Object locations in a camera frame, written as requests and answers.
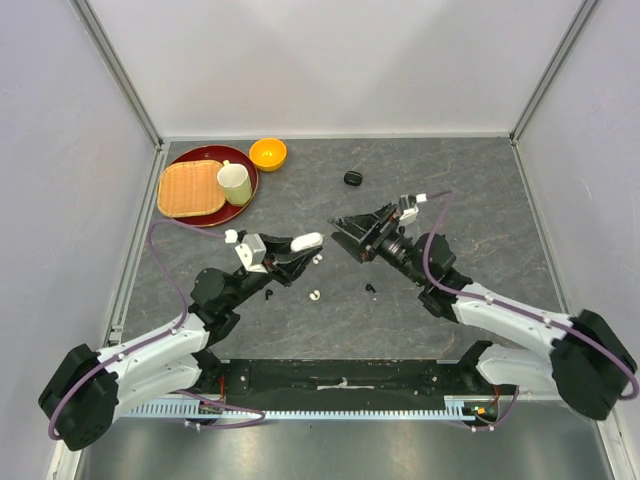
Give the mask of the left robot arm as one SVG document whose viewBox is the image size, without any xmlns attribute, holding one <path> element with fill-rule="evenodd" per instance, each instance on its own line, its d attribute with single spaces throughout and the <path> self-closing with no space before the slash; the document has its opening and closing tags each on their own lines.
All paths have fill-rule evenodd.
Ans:
<svg viewBox="0 0 640 480">
<path fill-rule="evenodd" d="M 98 350 L 69 350 L 38 398 L 48 435 L 71 451 L 86 448 L 130 410 L 167 393 L 208 393 L 219 382 L 210 347 L 240 320 L 238 308 L 275 281 L 288 287 L 323 248 L 318 232 L 297 237 L 227 231 L 240 265 L 208 267 L 195 279 L 178 317 L 146 334 Z"/>
</svg>

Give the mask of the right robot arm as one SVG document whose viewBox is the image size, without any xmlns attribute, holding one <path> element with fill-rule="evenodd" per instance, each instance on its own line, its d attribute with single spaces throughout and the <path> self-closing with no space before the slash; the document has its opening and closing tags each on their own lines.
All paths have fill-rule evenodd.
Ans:
<svg viewBox="0 0 640 480">
<path fill-rule="evenodd" d="M 546 391 L 592 420 L 604 420 L 618 401 L 638 397 L 637 363 L 600 314 L 537 309 L 460 274 L 444 235 L 431 230 L 418 240 L 406 236 L 405 224 L 416 213 L 387 204 L 328 222 L 333 239 L 356 261 L 382 258 L 421 288 L 419 299 L 433 316 L 515 343 L 513 349 L 489 343 L 463 363 L 457 377 L 465 391 L 481 393 L 491 384 Z"/>
</svg>

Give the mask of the white earbud charging case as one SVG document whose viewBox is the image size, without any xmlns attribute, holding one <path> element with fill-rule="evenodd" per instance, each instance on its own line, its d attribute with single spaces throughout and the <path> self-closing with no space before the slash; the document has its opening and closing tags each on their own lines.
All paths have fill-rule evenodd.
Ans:
<svg viewBox="0 0 640 480">
<path fill-rule="evenodd" d="M 292 252 L 301 252 L 320 247 L 322 244 L 323 235 L 318 232 L 311 232 L 293 238 L 290 243 L 290 250 Z"/>
</svg>

